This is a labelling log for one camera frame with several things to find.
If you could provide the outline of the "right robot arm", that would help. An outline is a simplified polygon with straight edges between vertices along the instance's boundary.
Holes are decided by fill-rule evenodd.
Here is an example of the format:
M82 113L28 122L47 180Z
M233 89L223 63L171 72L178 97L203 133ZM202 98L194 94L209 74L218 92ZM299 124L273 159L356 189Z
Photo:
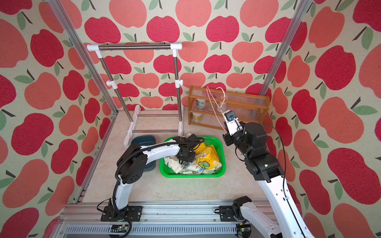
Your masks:
M285 181L279 160L267 149L267 133L258 123L225 122L226 145L234 145L244 155L250 174L258 182L271 205L276 221L272 221L247 196L233 202L236 219L251 223L266 238L312 238Z

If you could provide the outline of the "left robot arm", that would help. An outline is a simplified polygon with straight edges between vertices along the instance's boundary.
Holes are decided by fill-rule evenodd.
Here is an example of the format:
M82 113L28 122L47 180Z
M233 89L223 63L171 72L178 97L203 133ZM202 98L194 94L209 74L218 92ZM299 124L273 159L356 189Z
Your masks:
M117 162L115 172L116 185L111 203L119 218L126 222L132 220L122 213L122 209L128 207L132 187L142 177L147 164L169 156L190 162L195 158L195 150L204 142L203 137L192 134L189 137L177 136L167 142L150 146L131 144Z

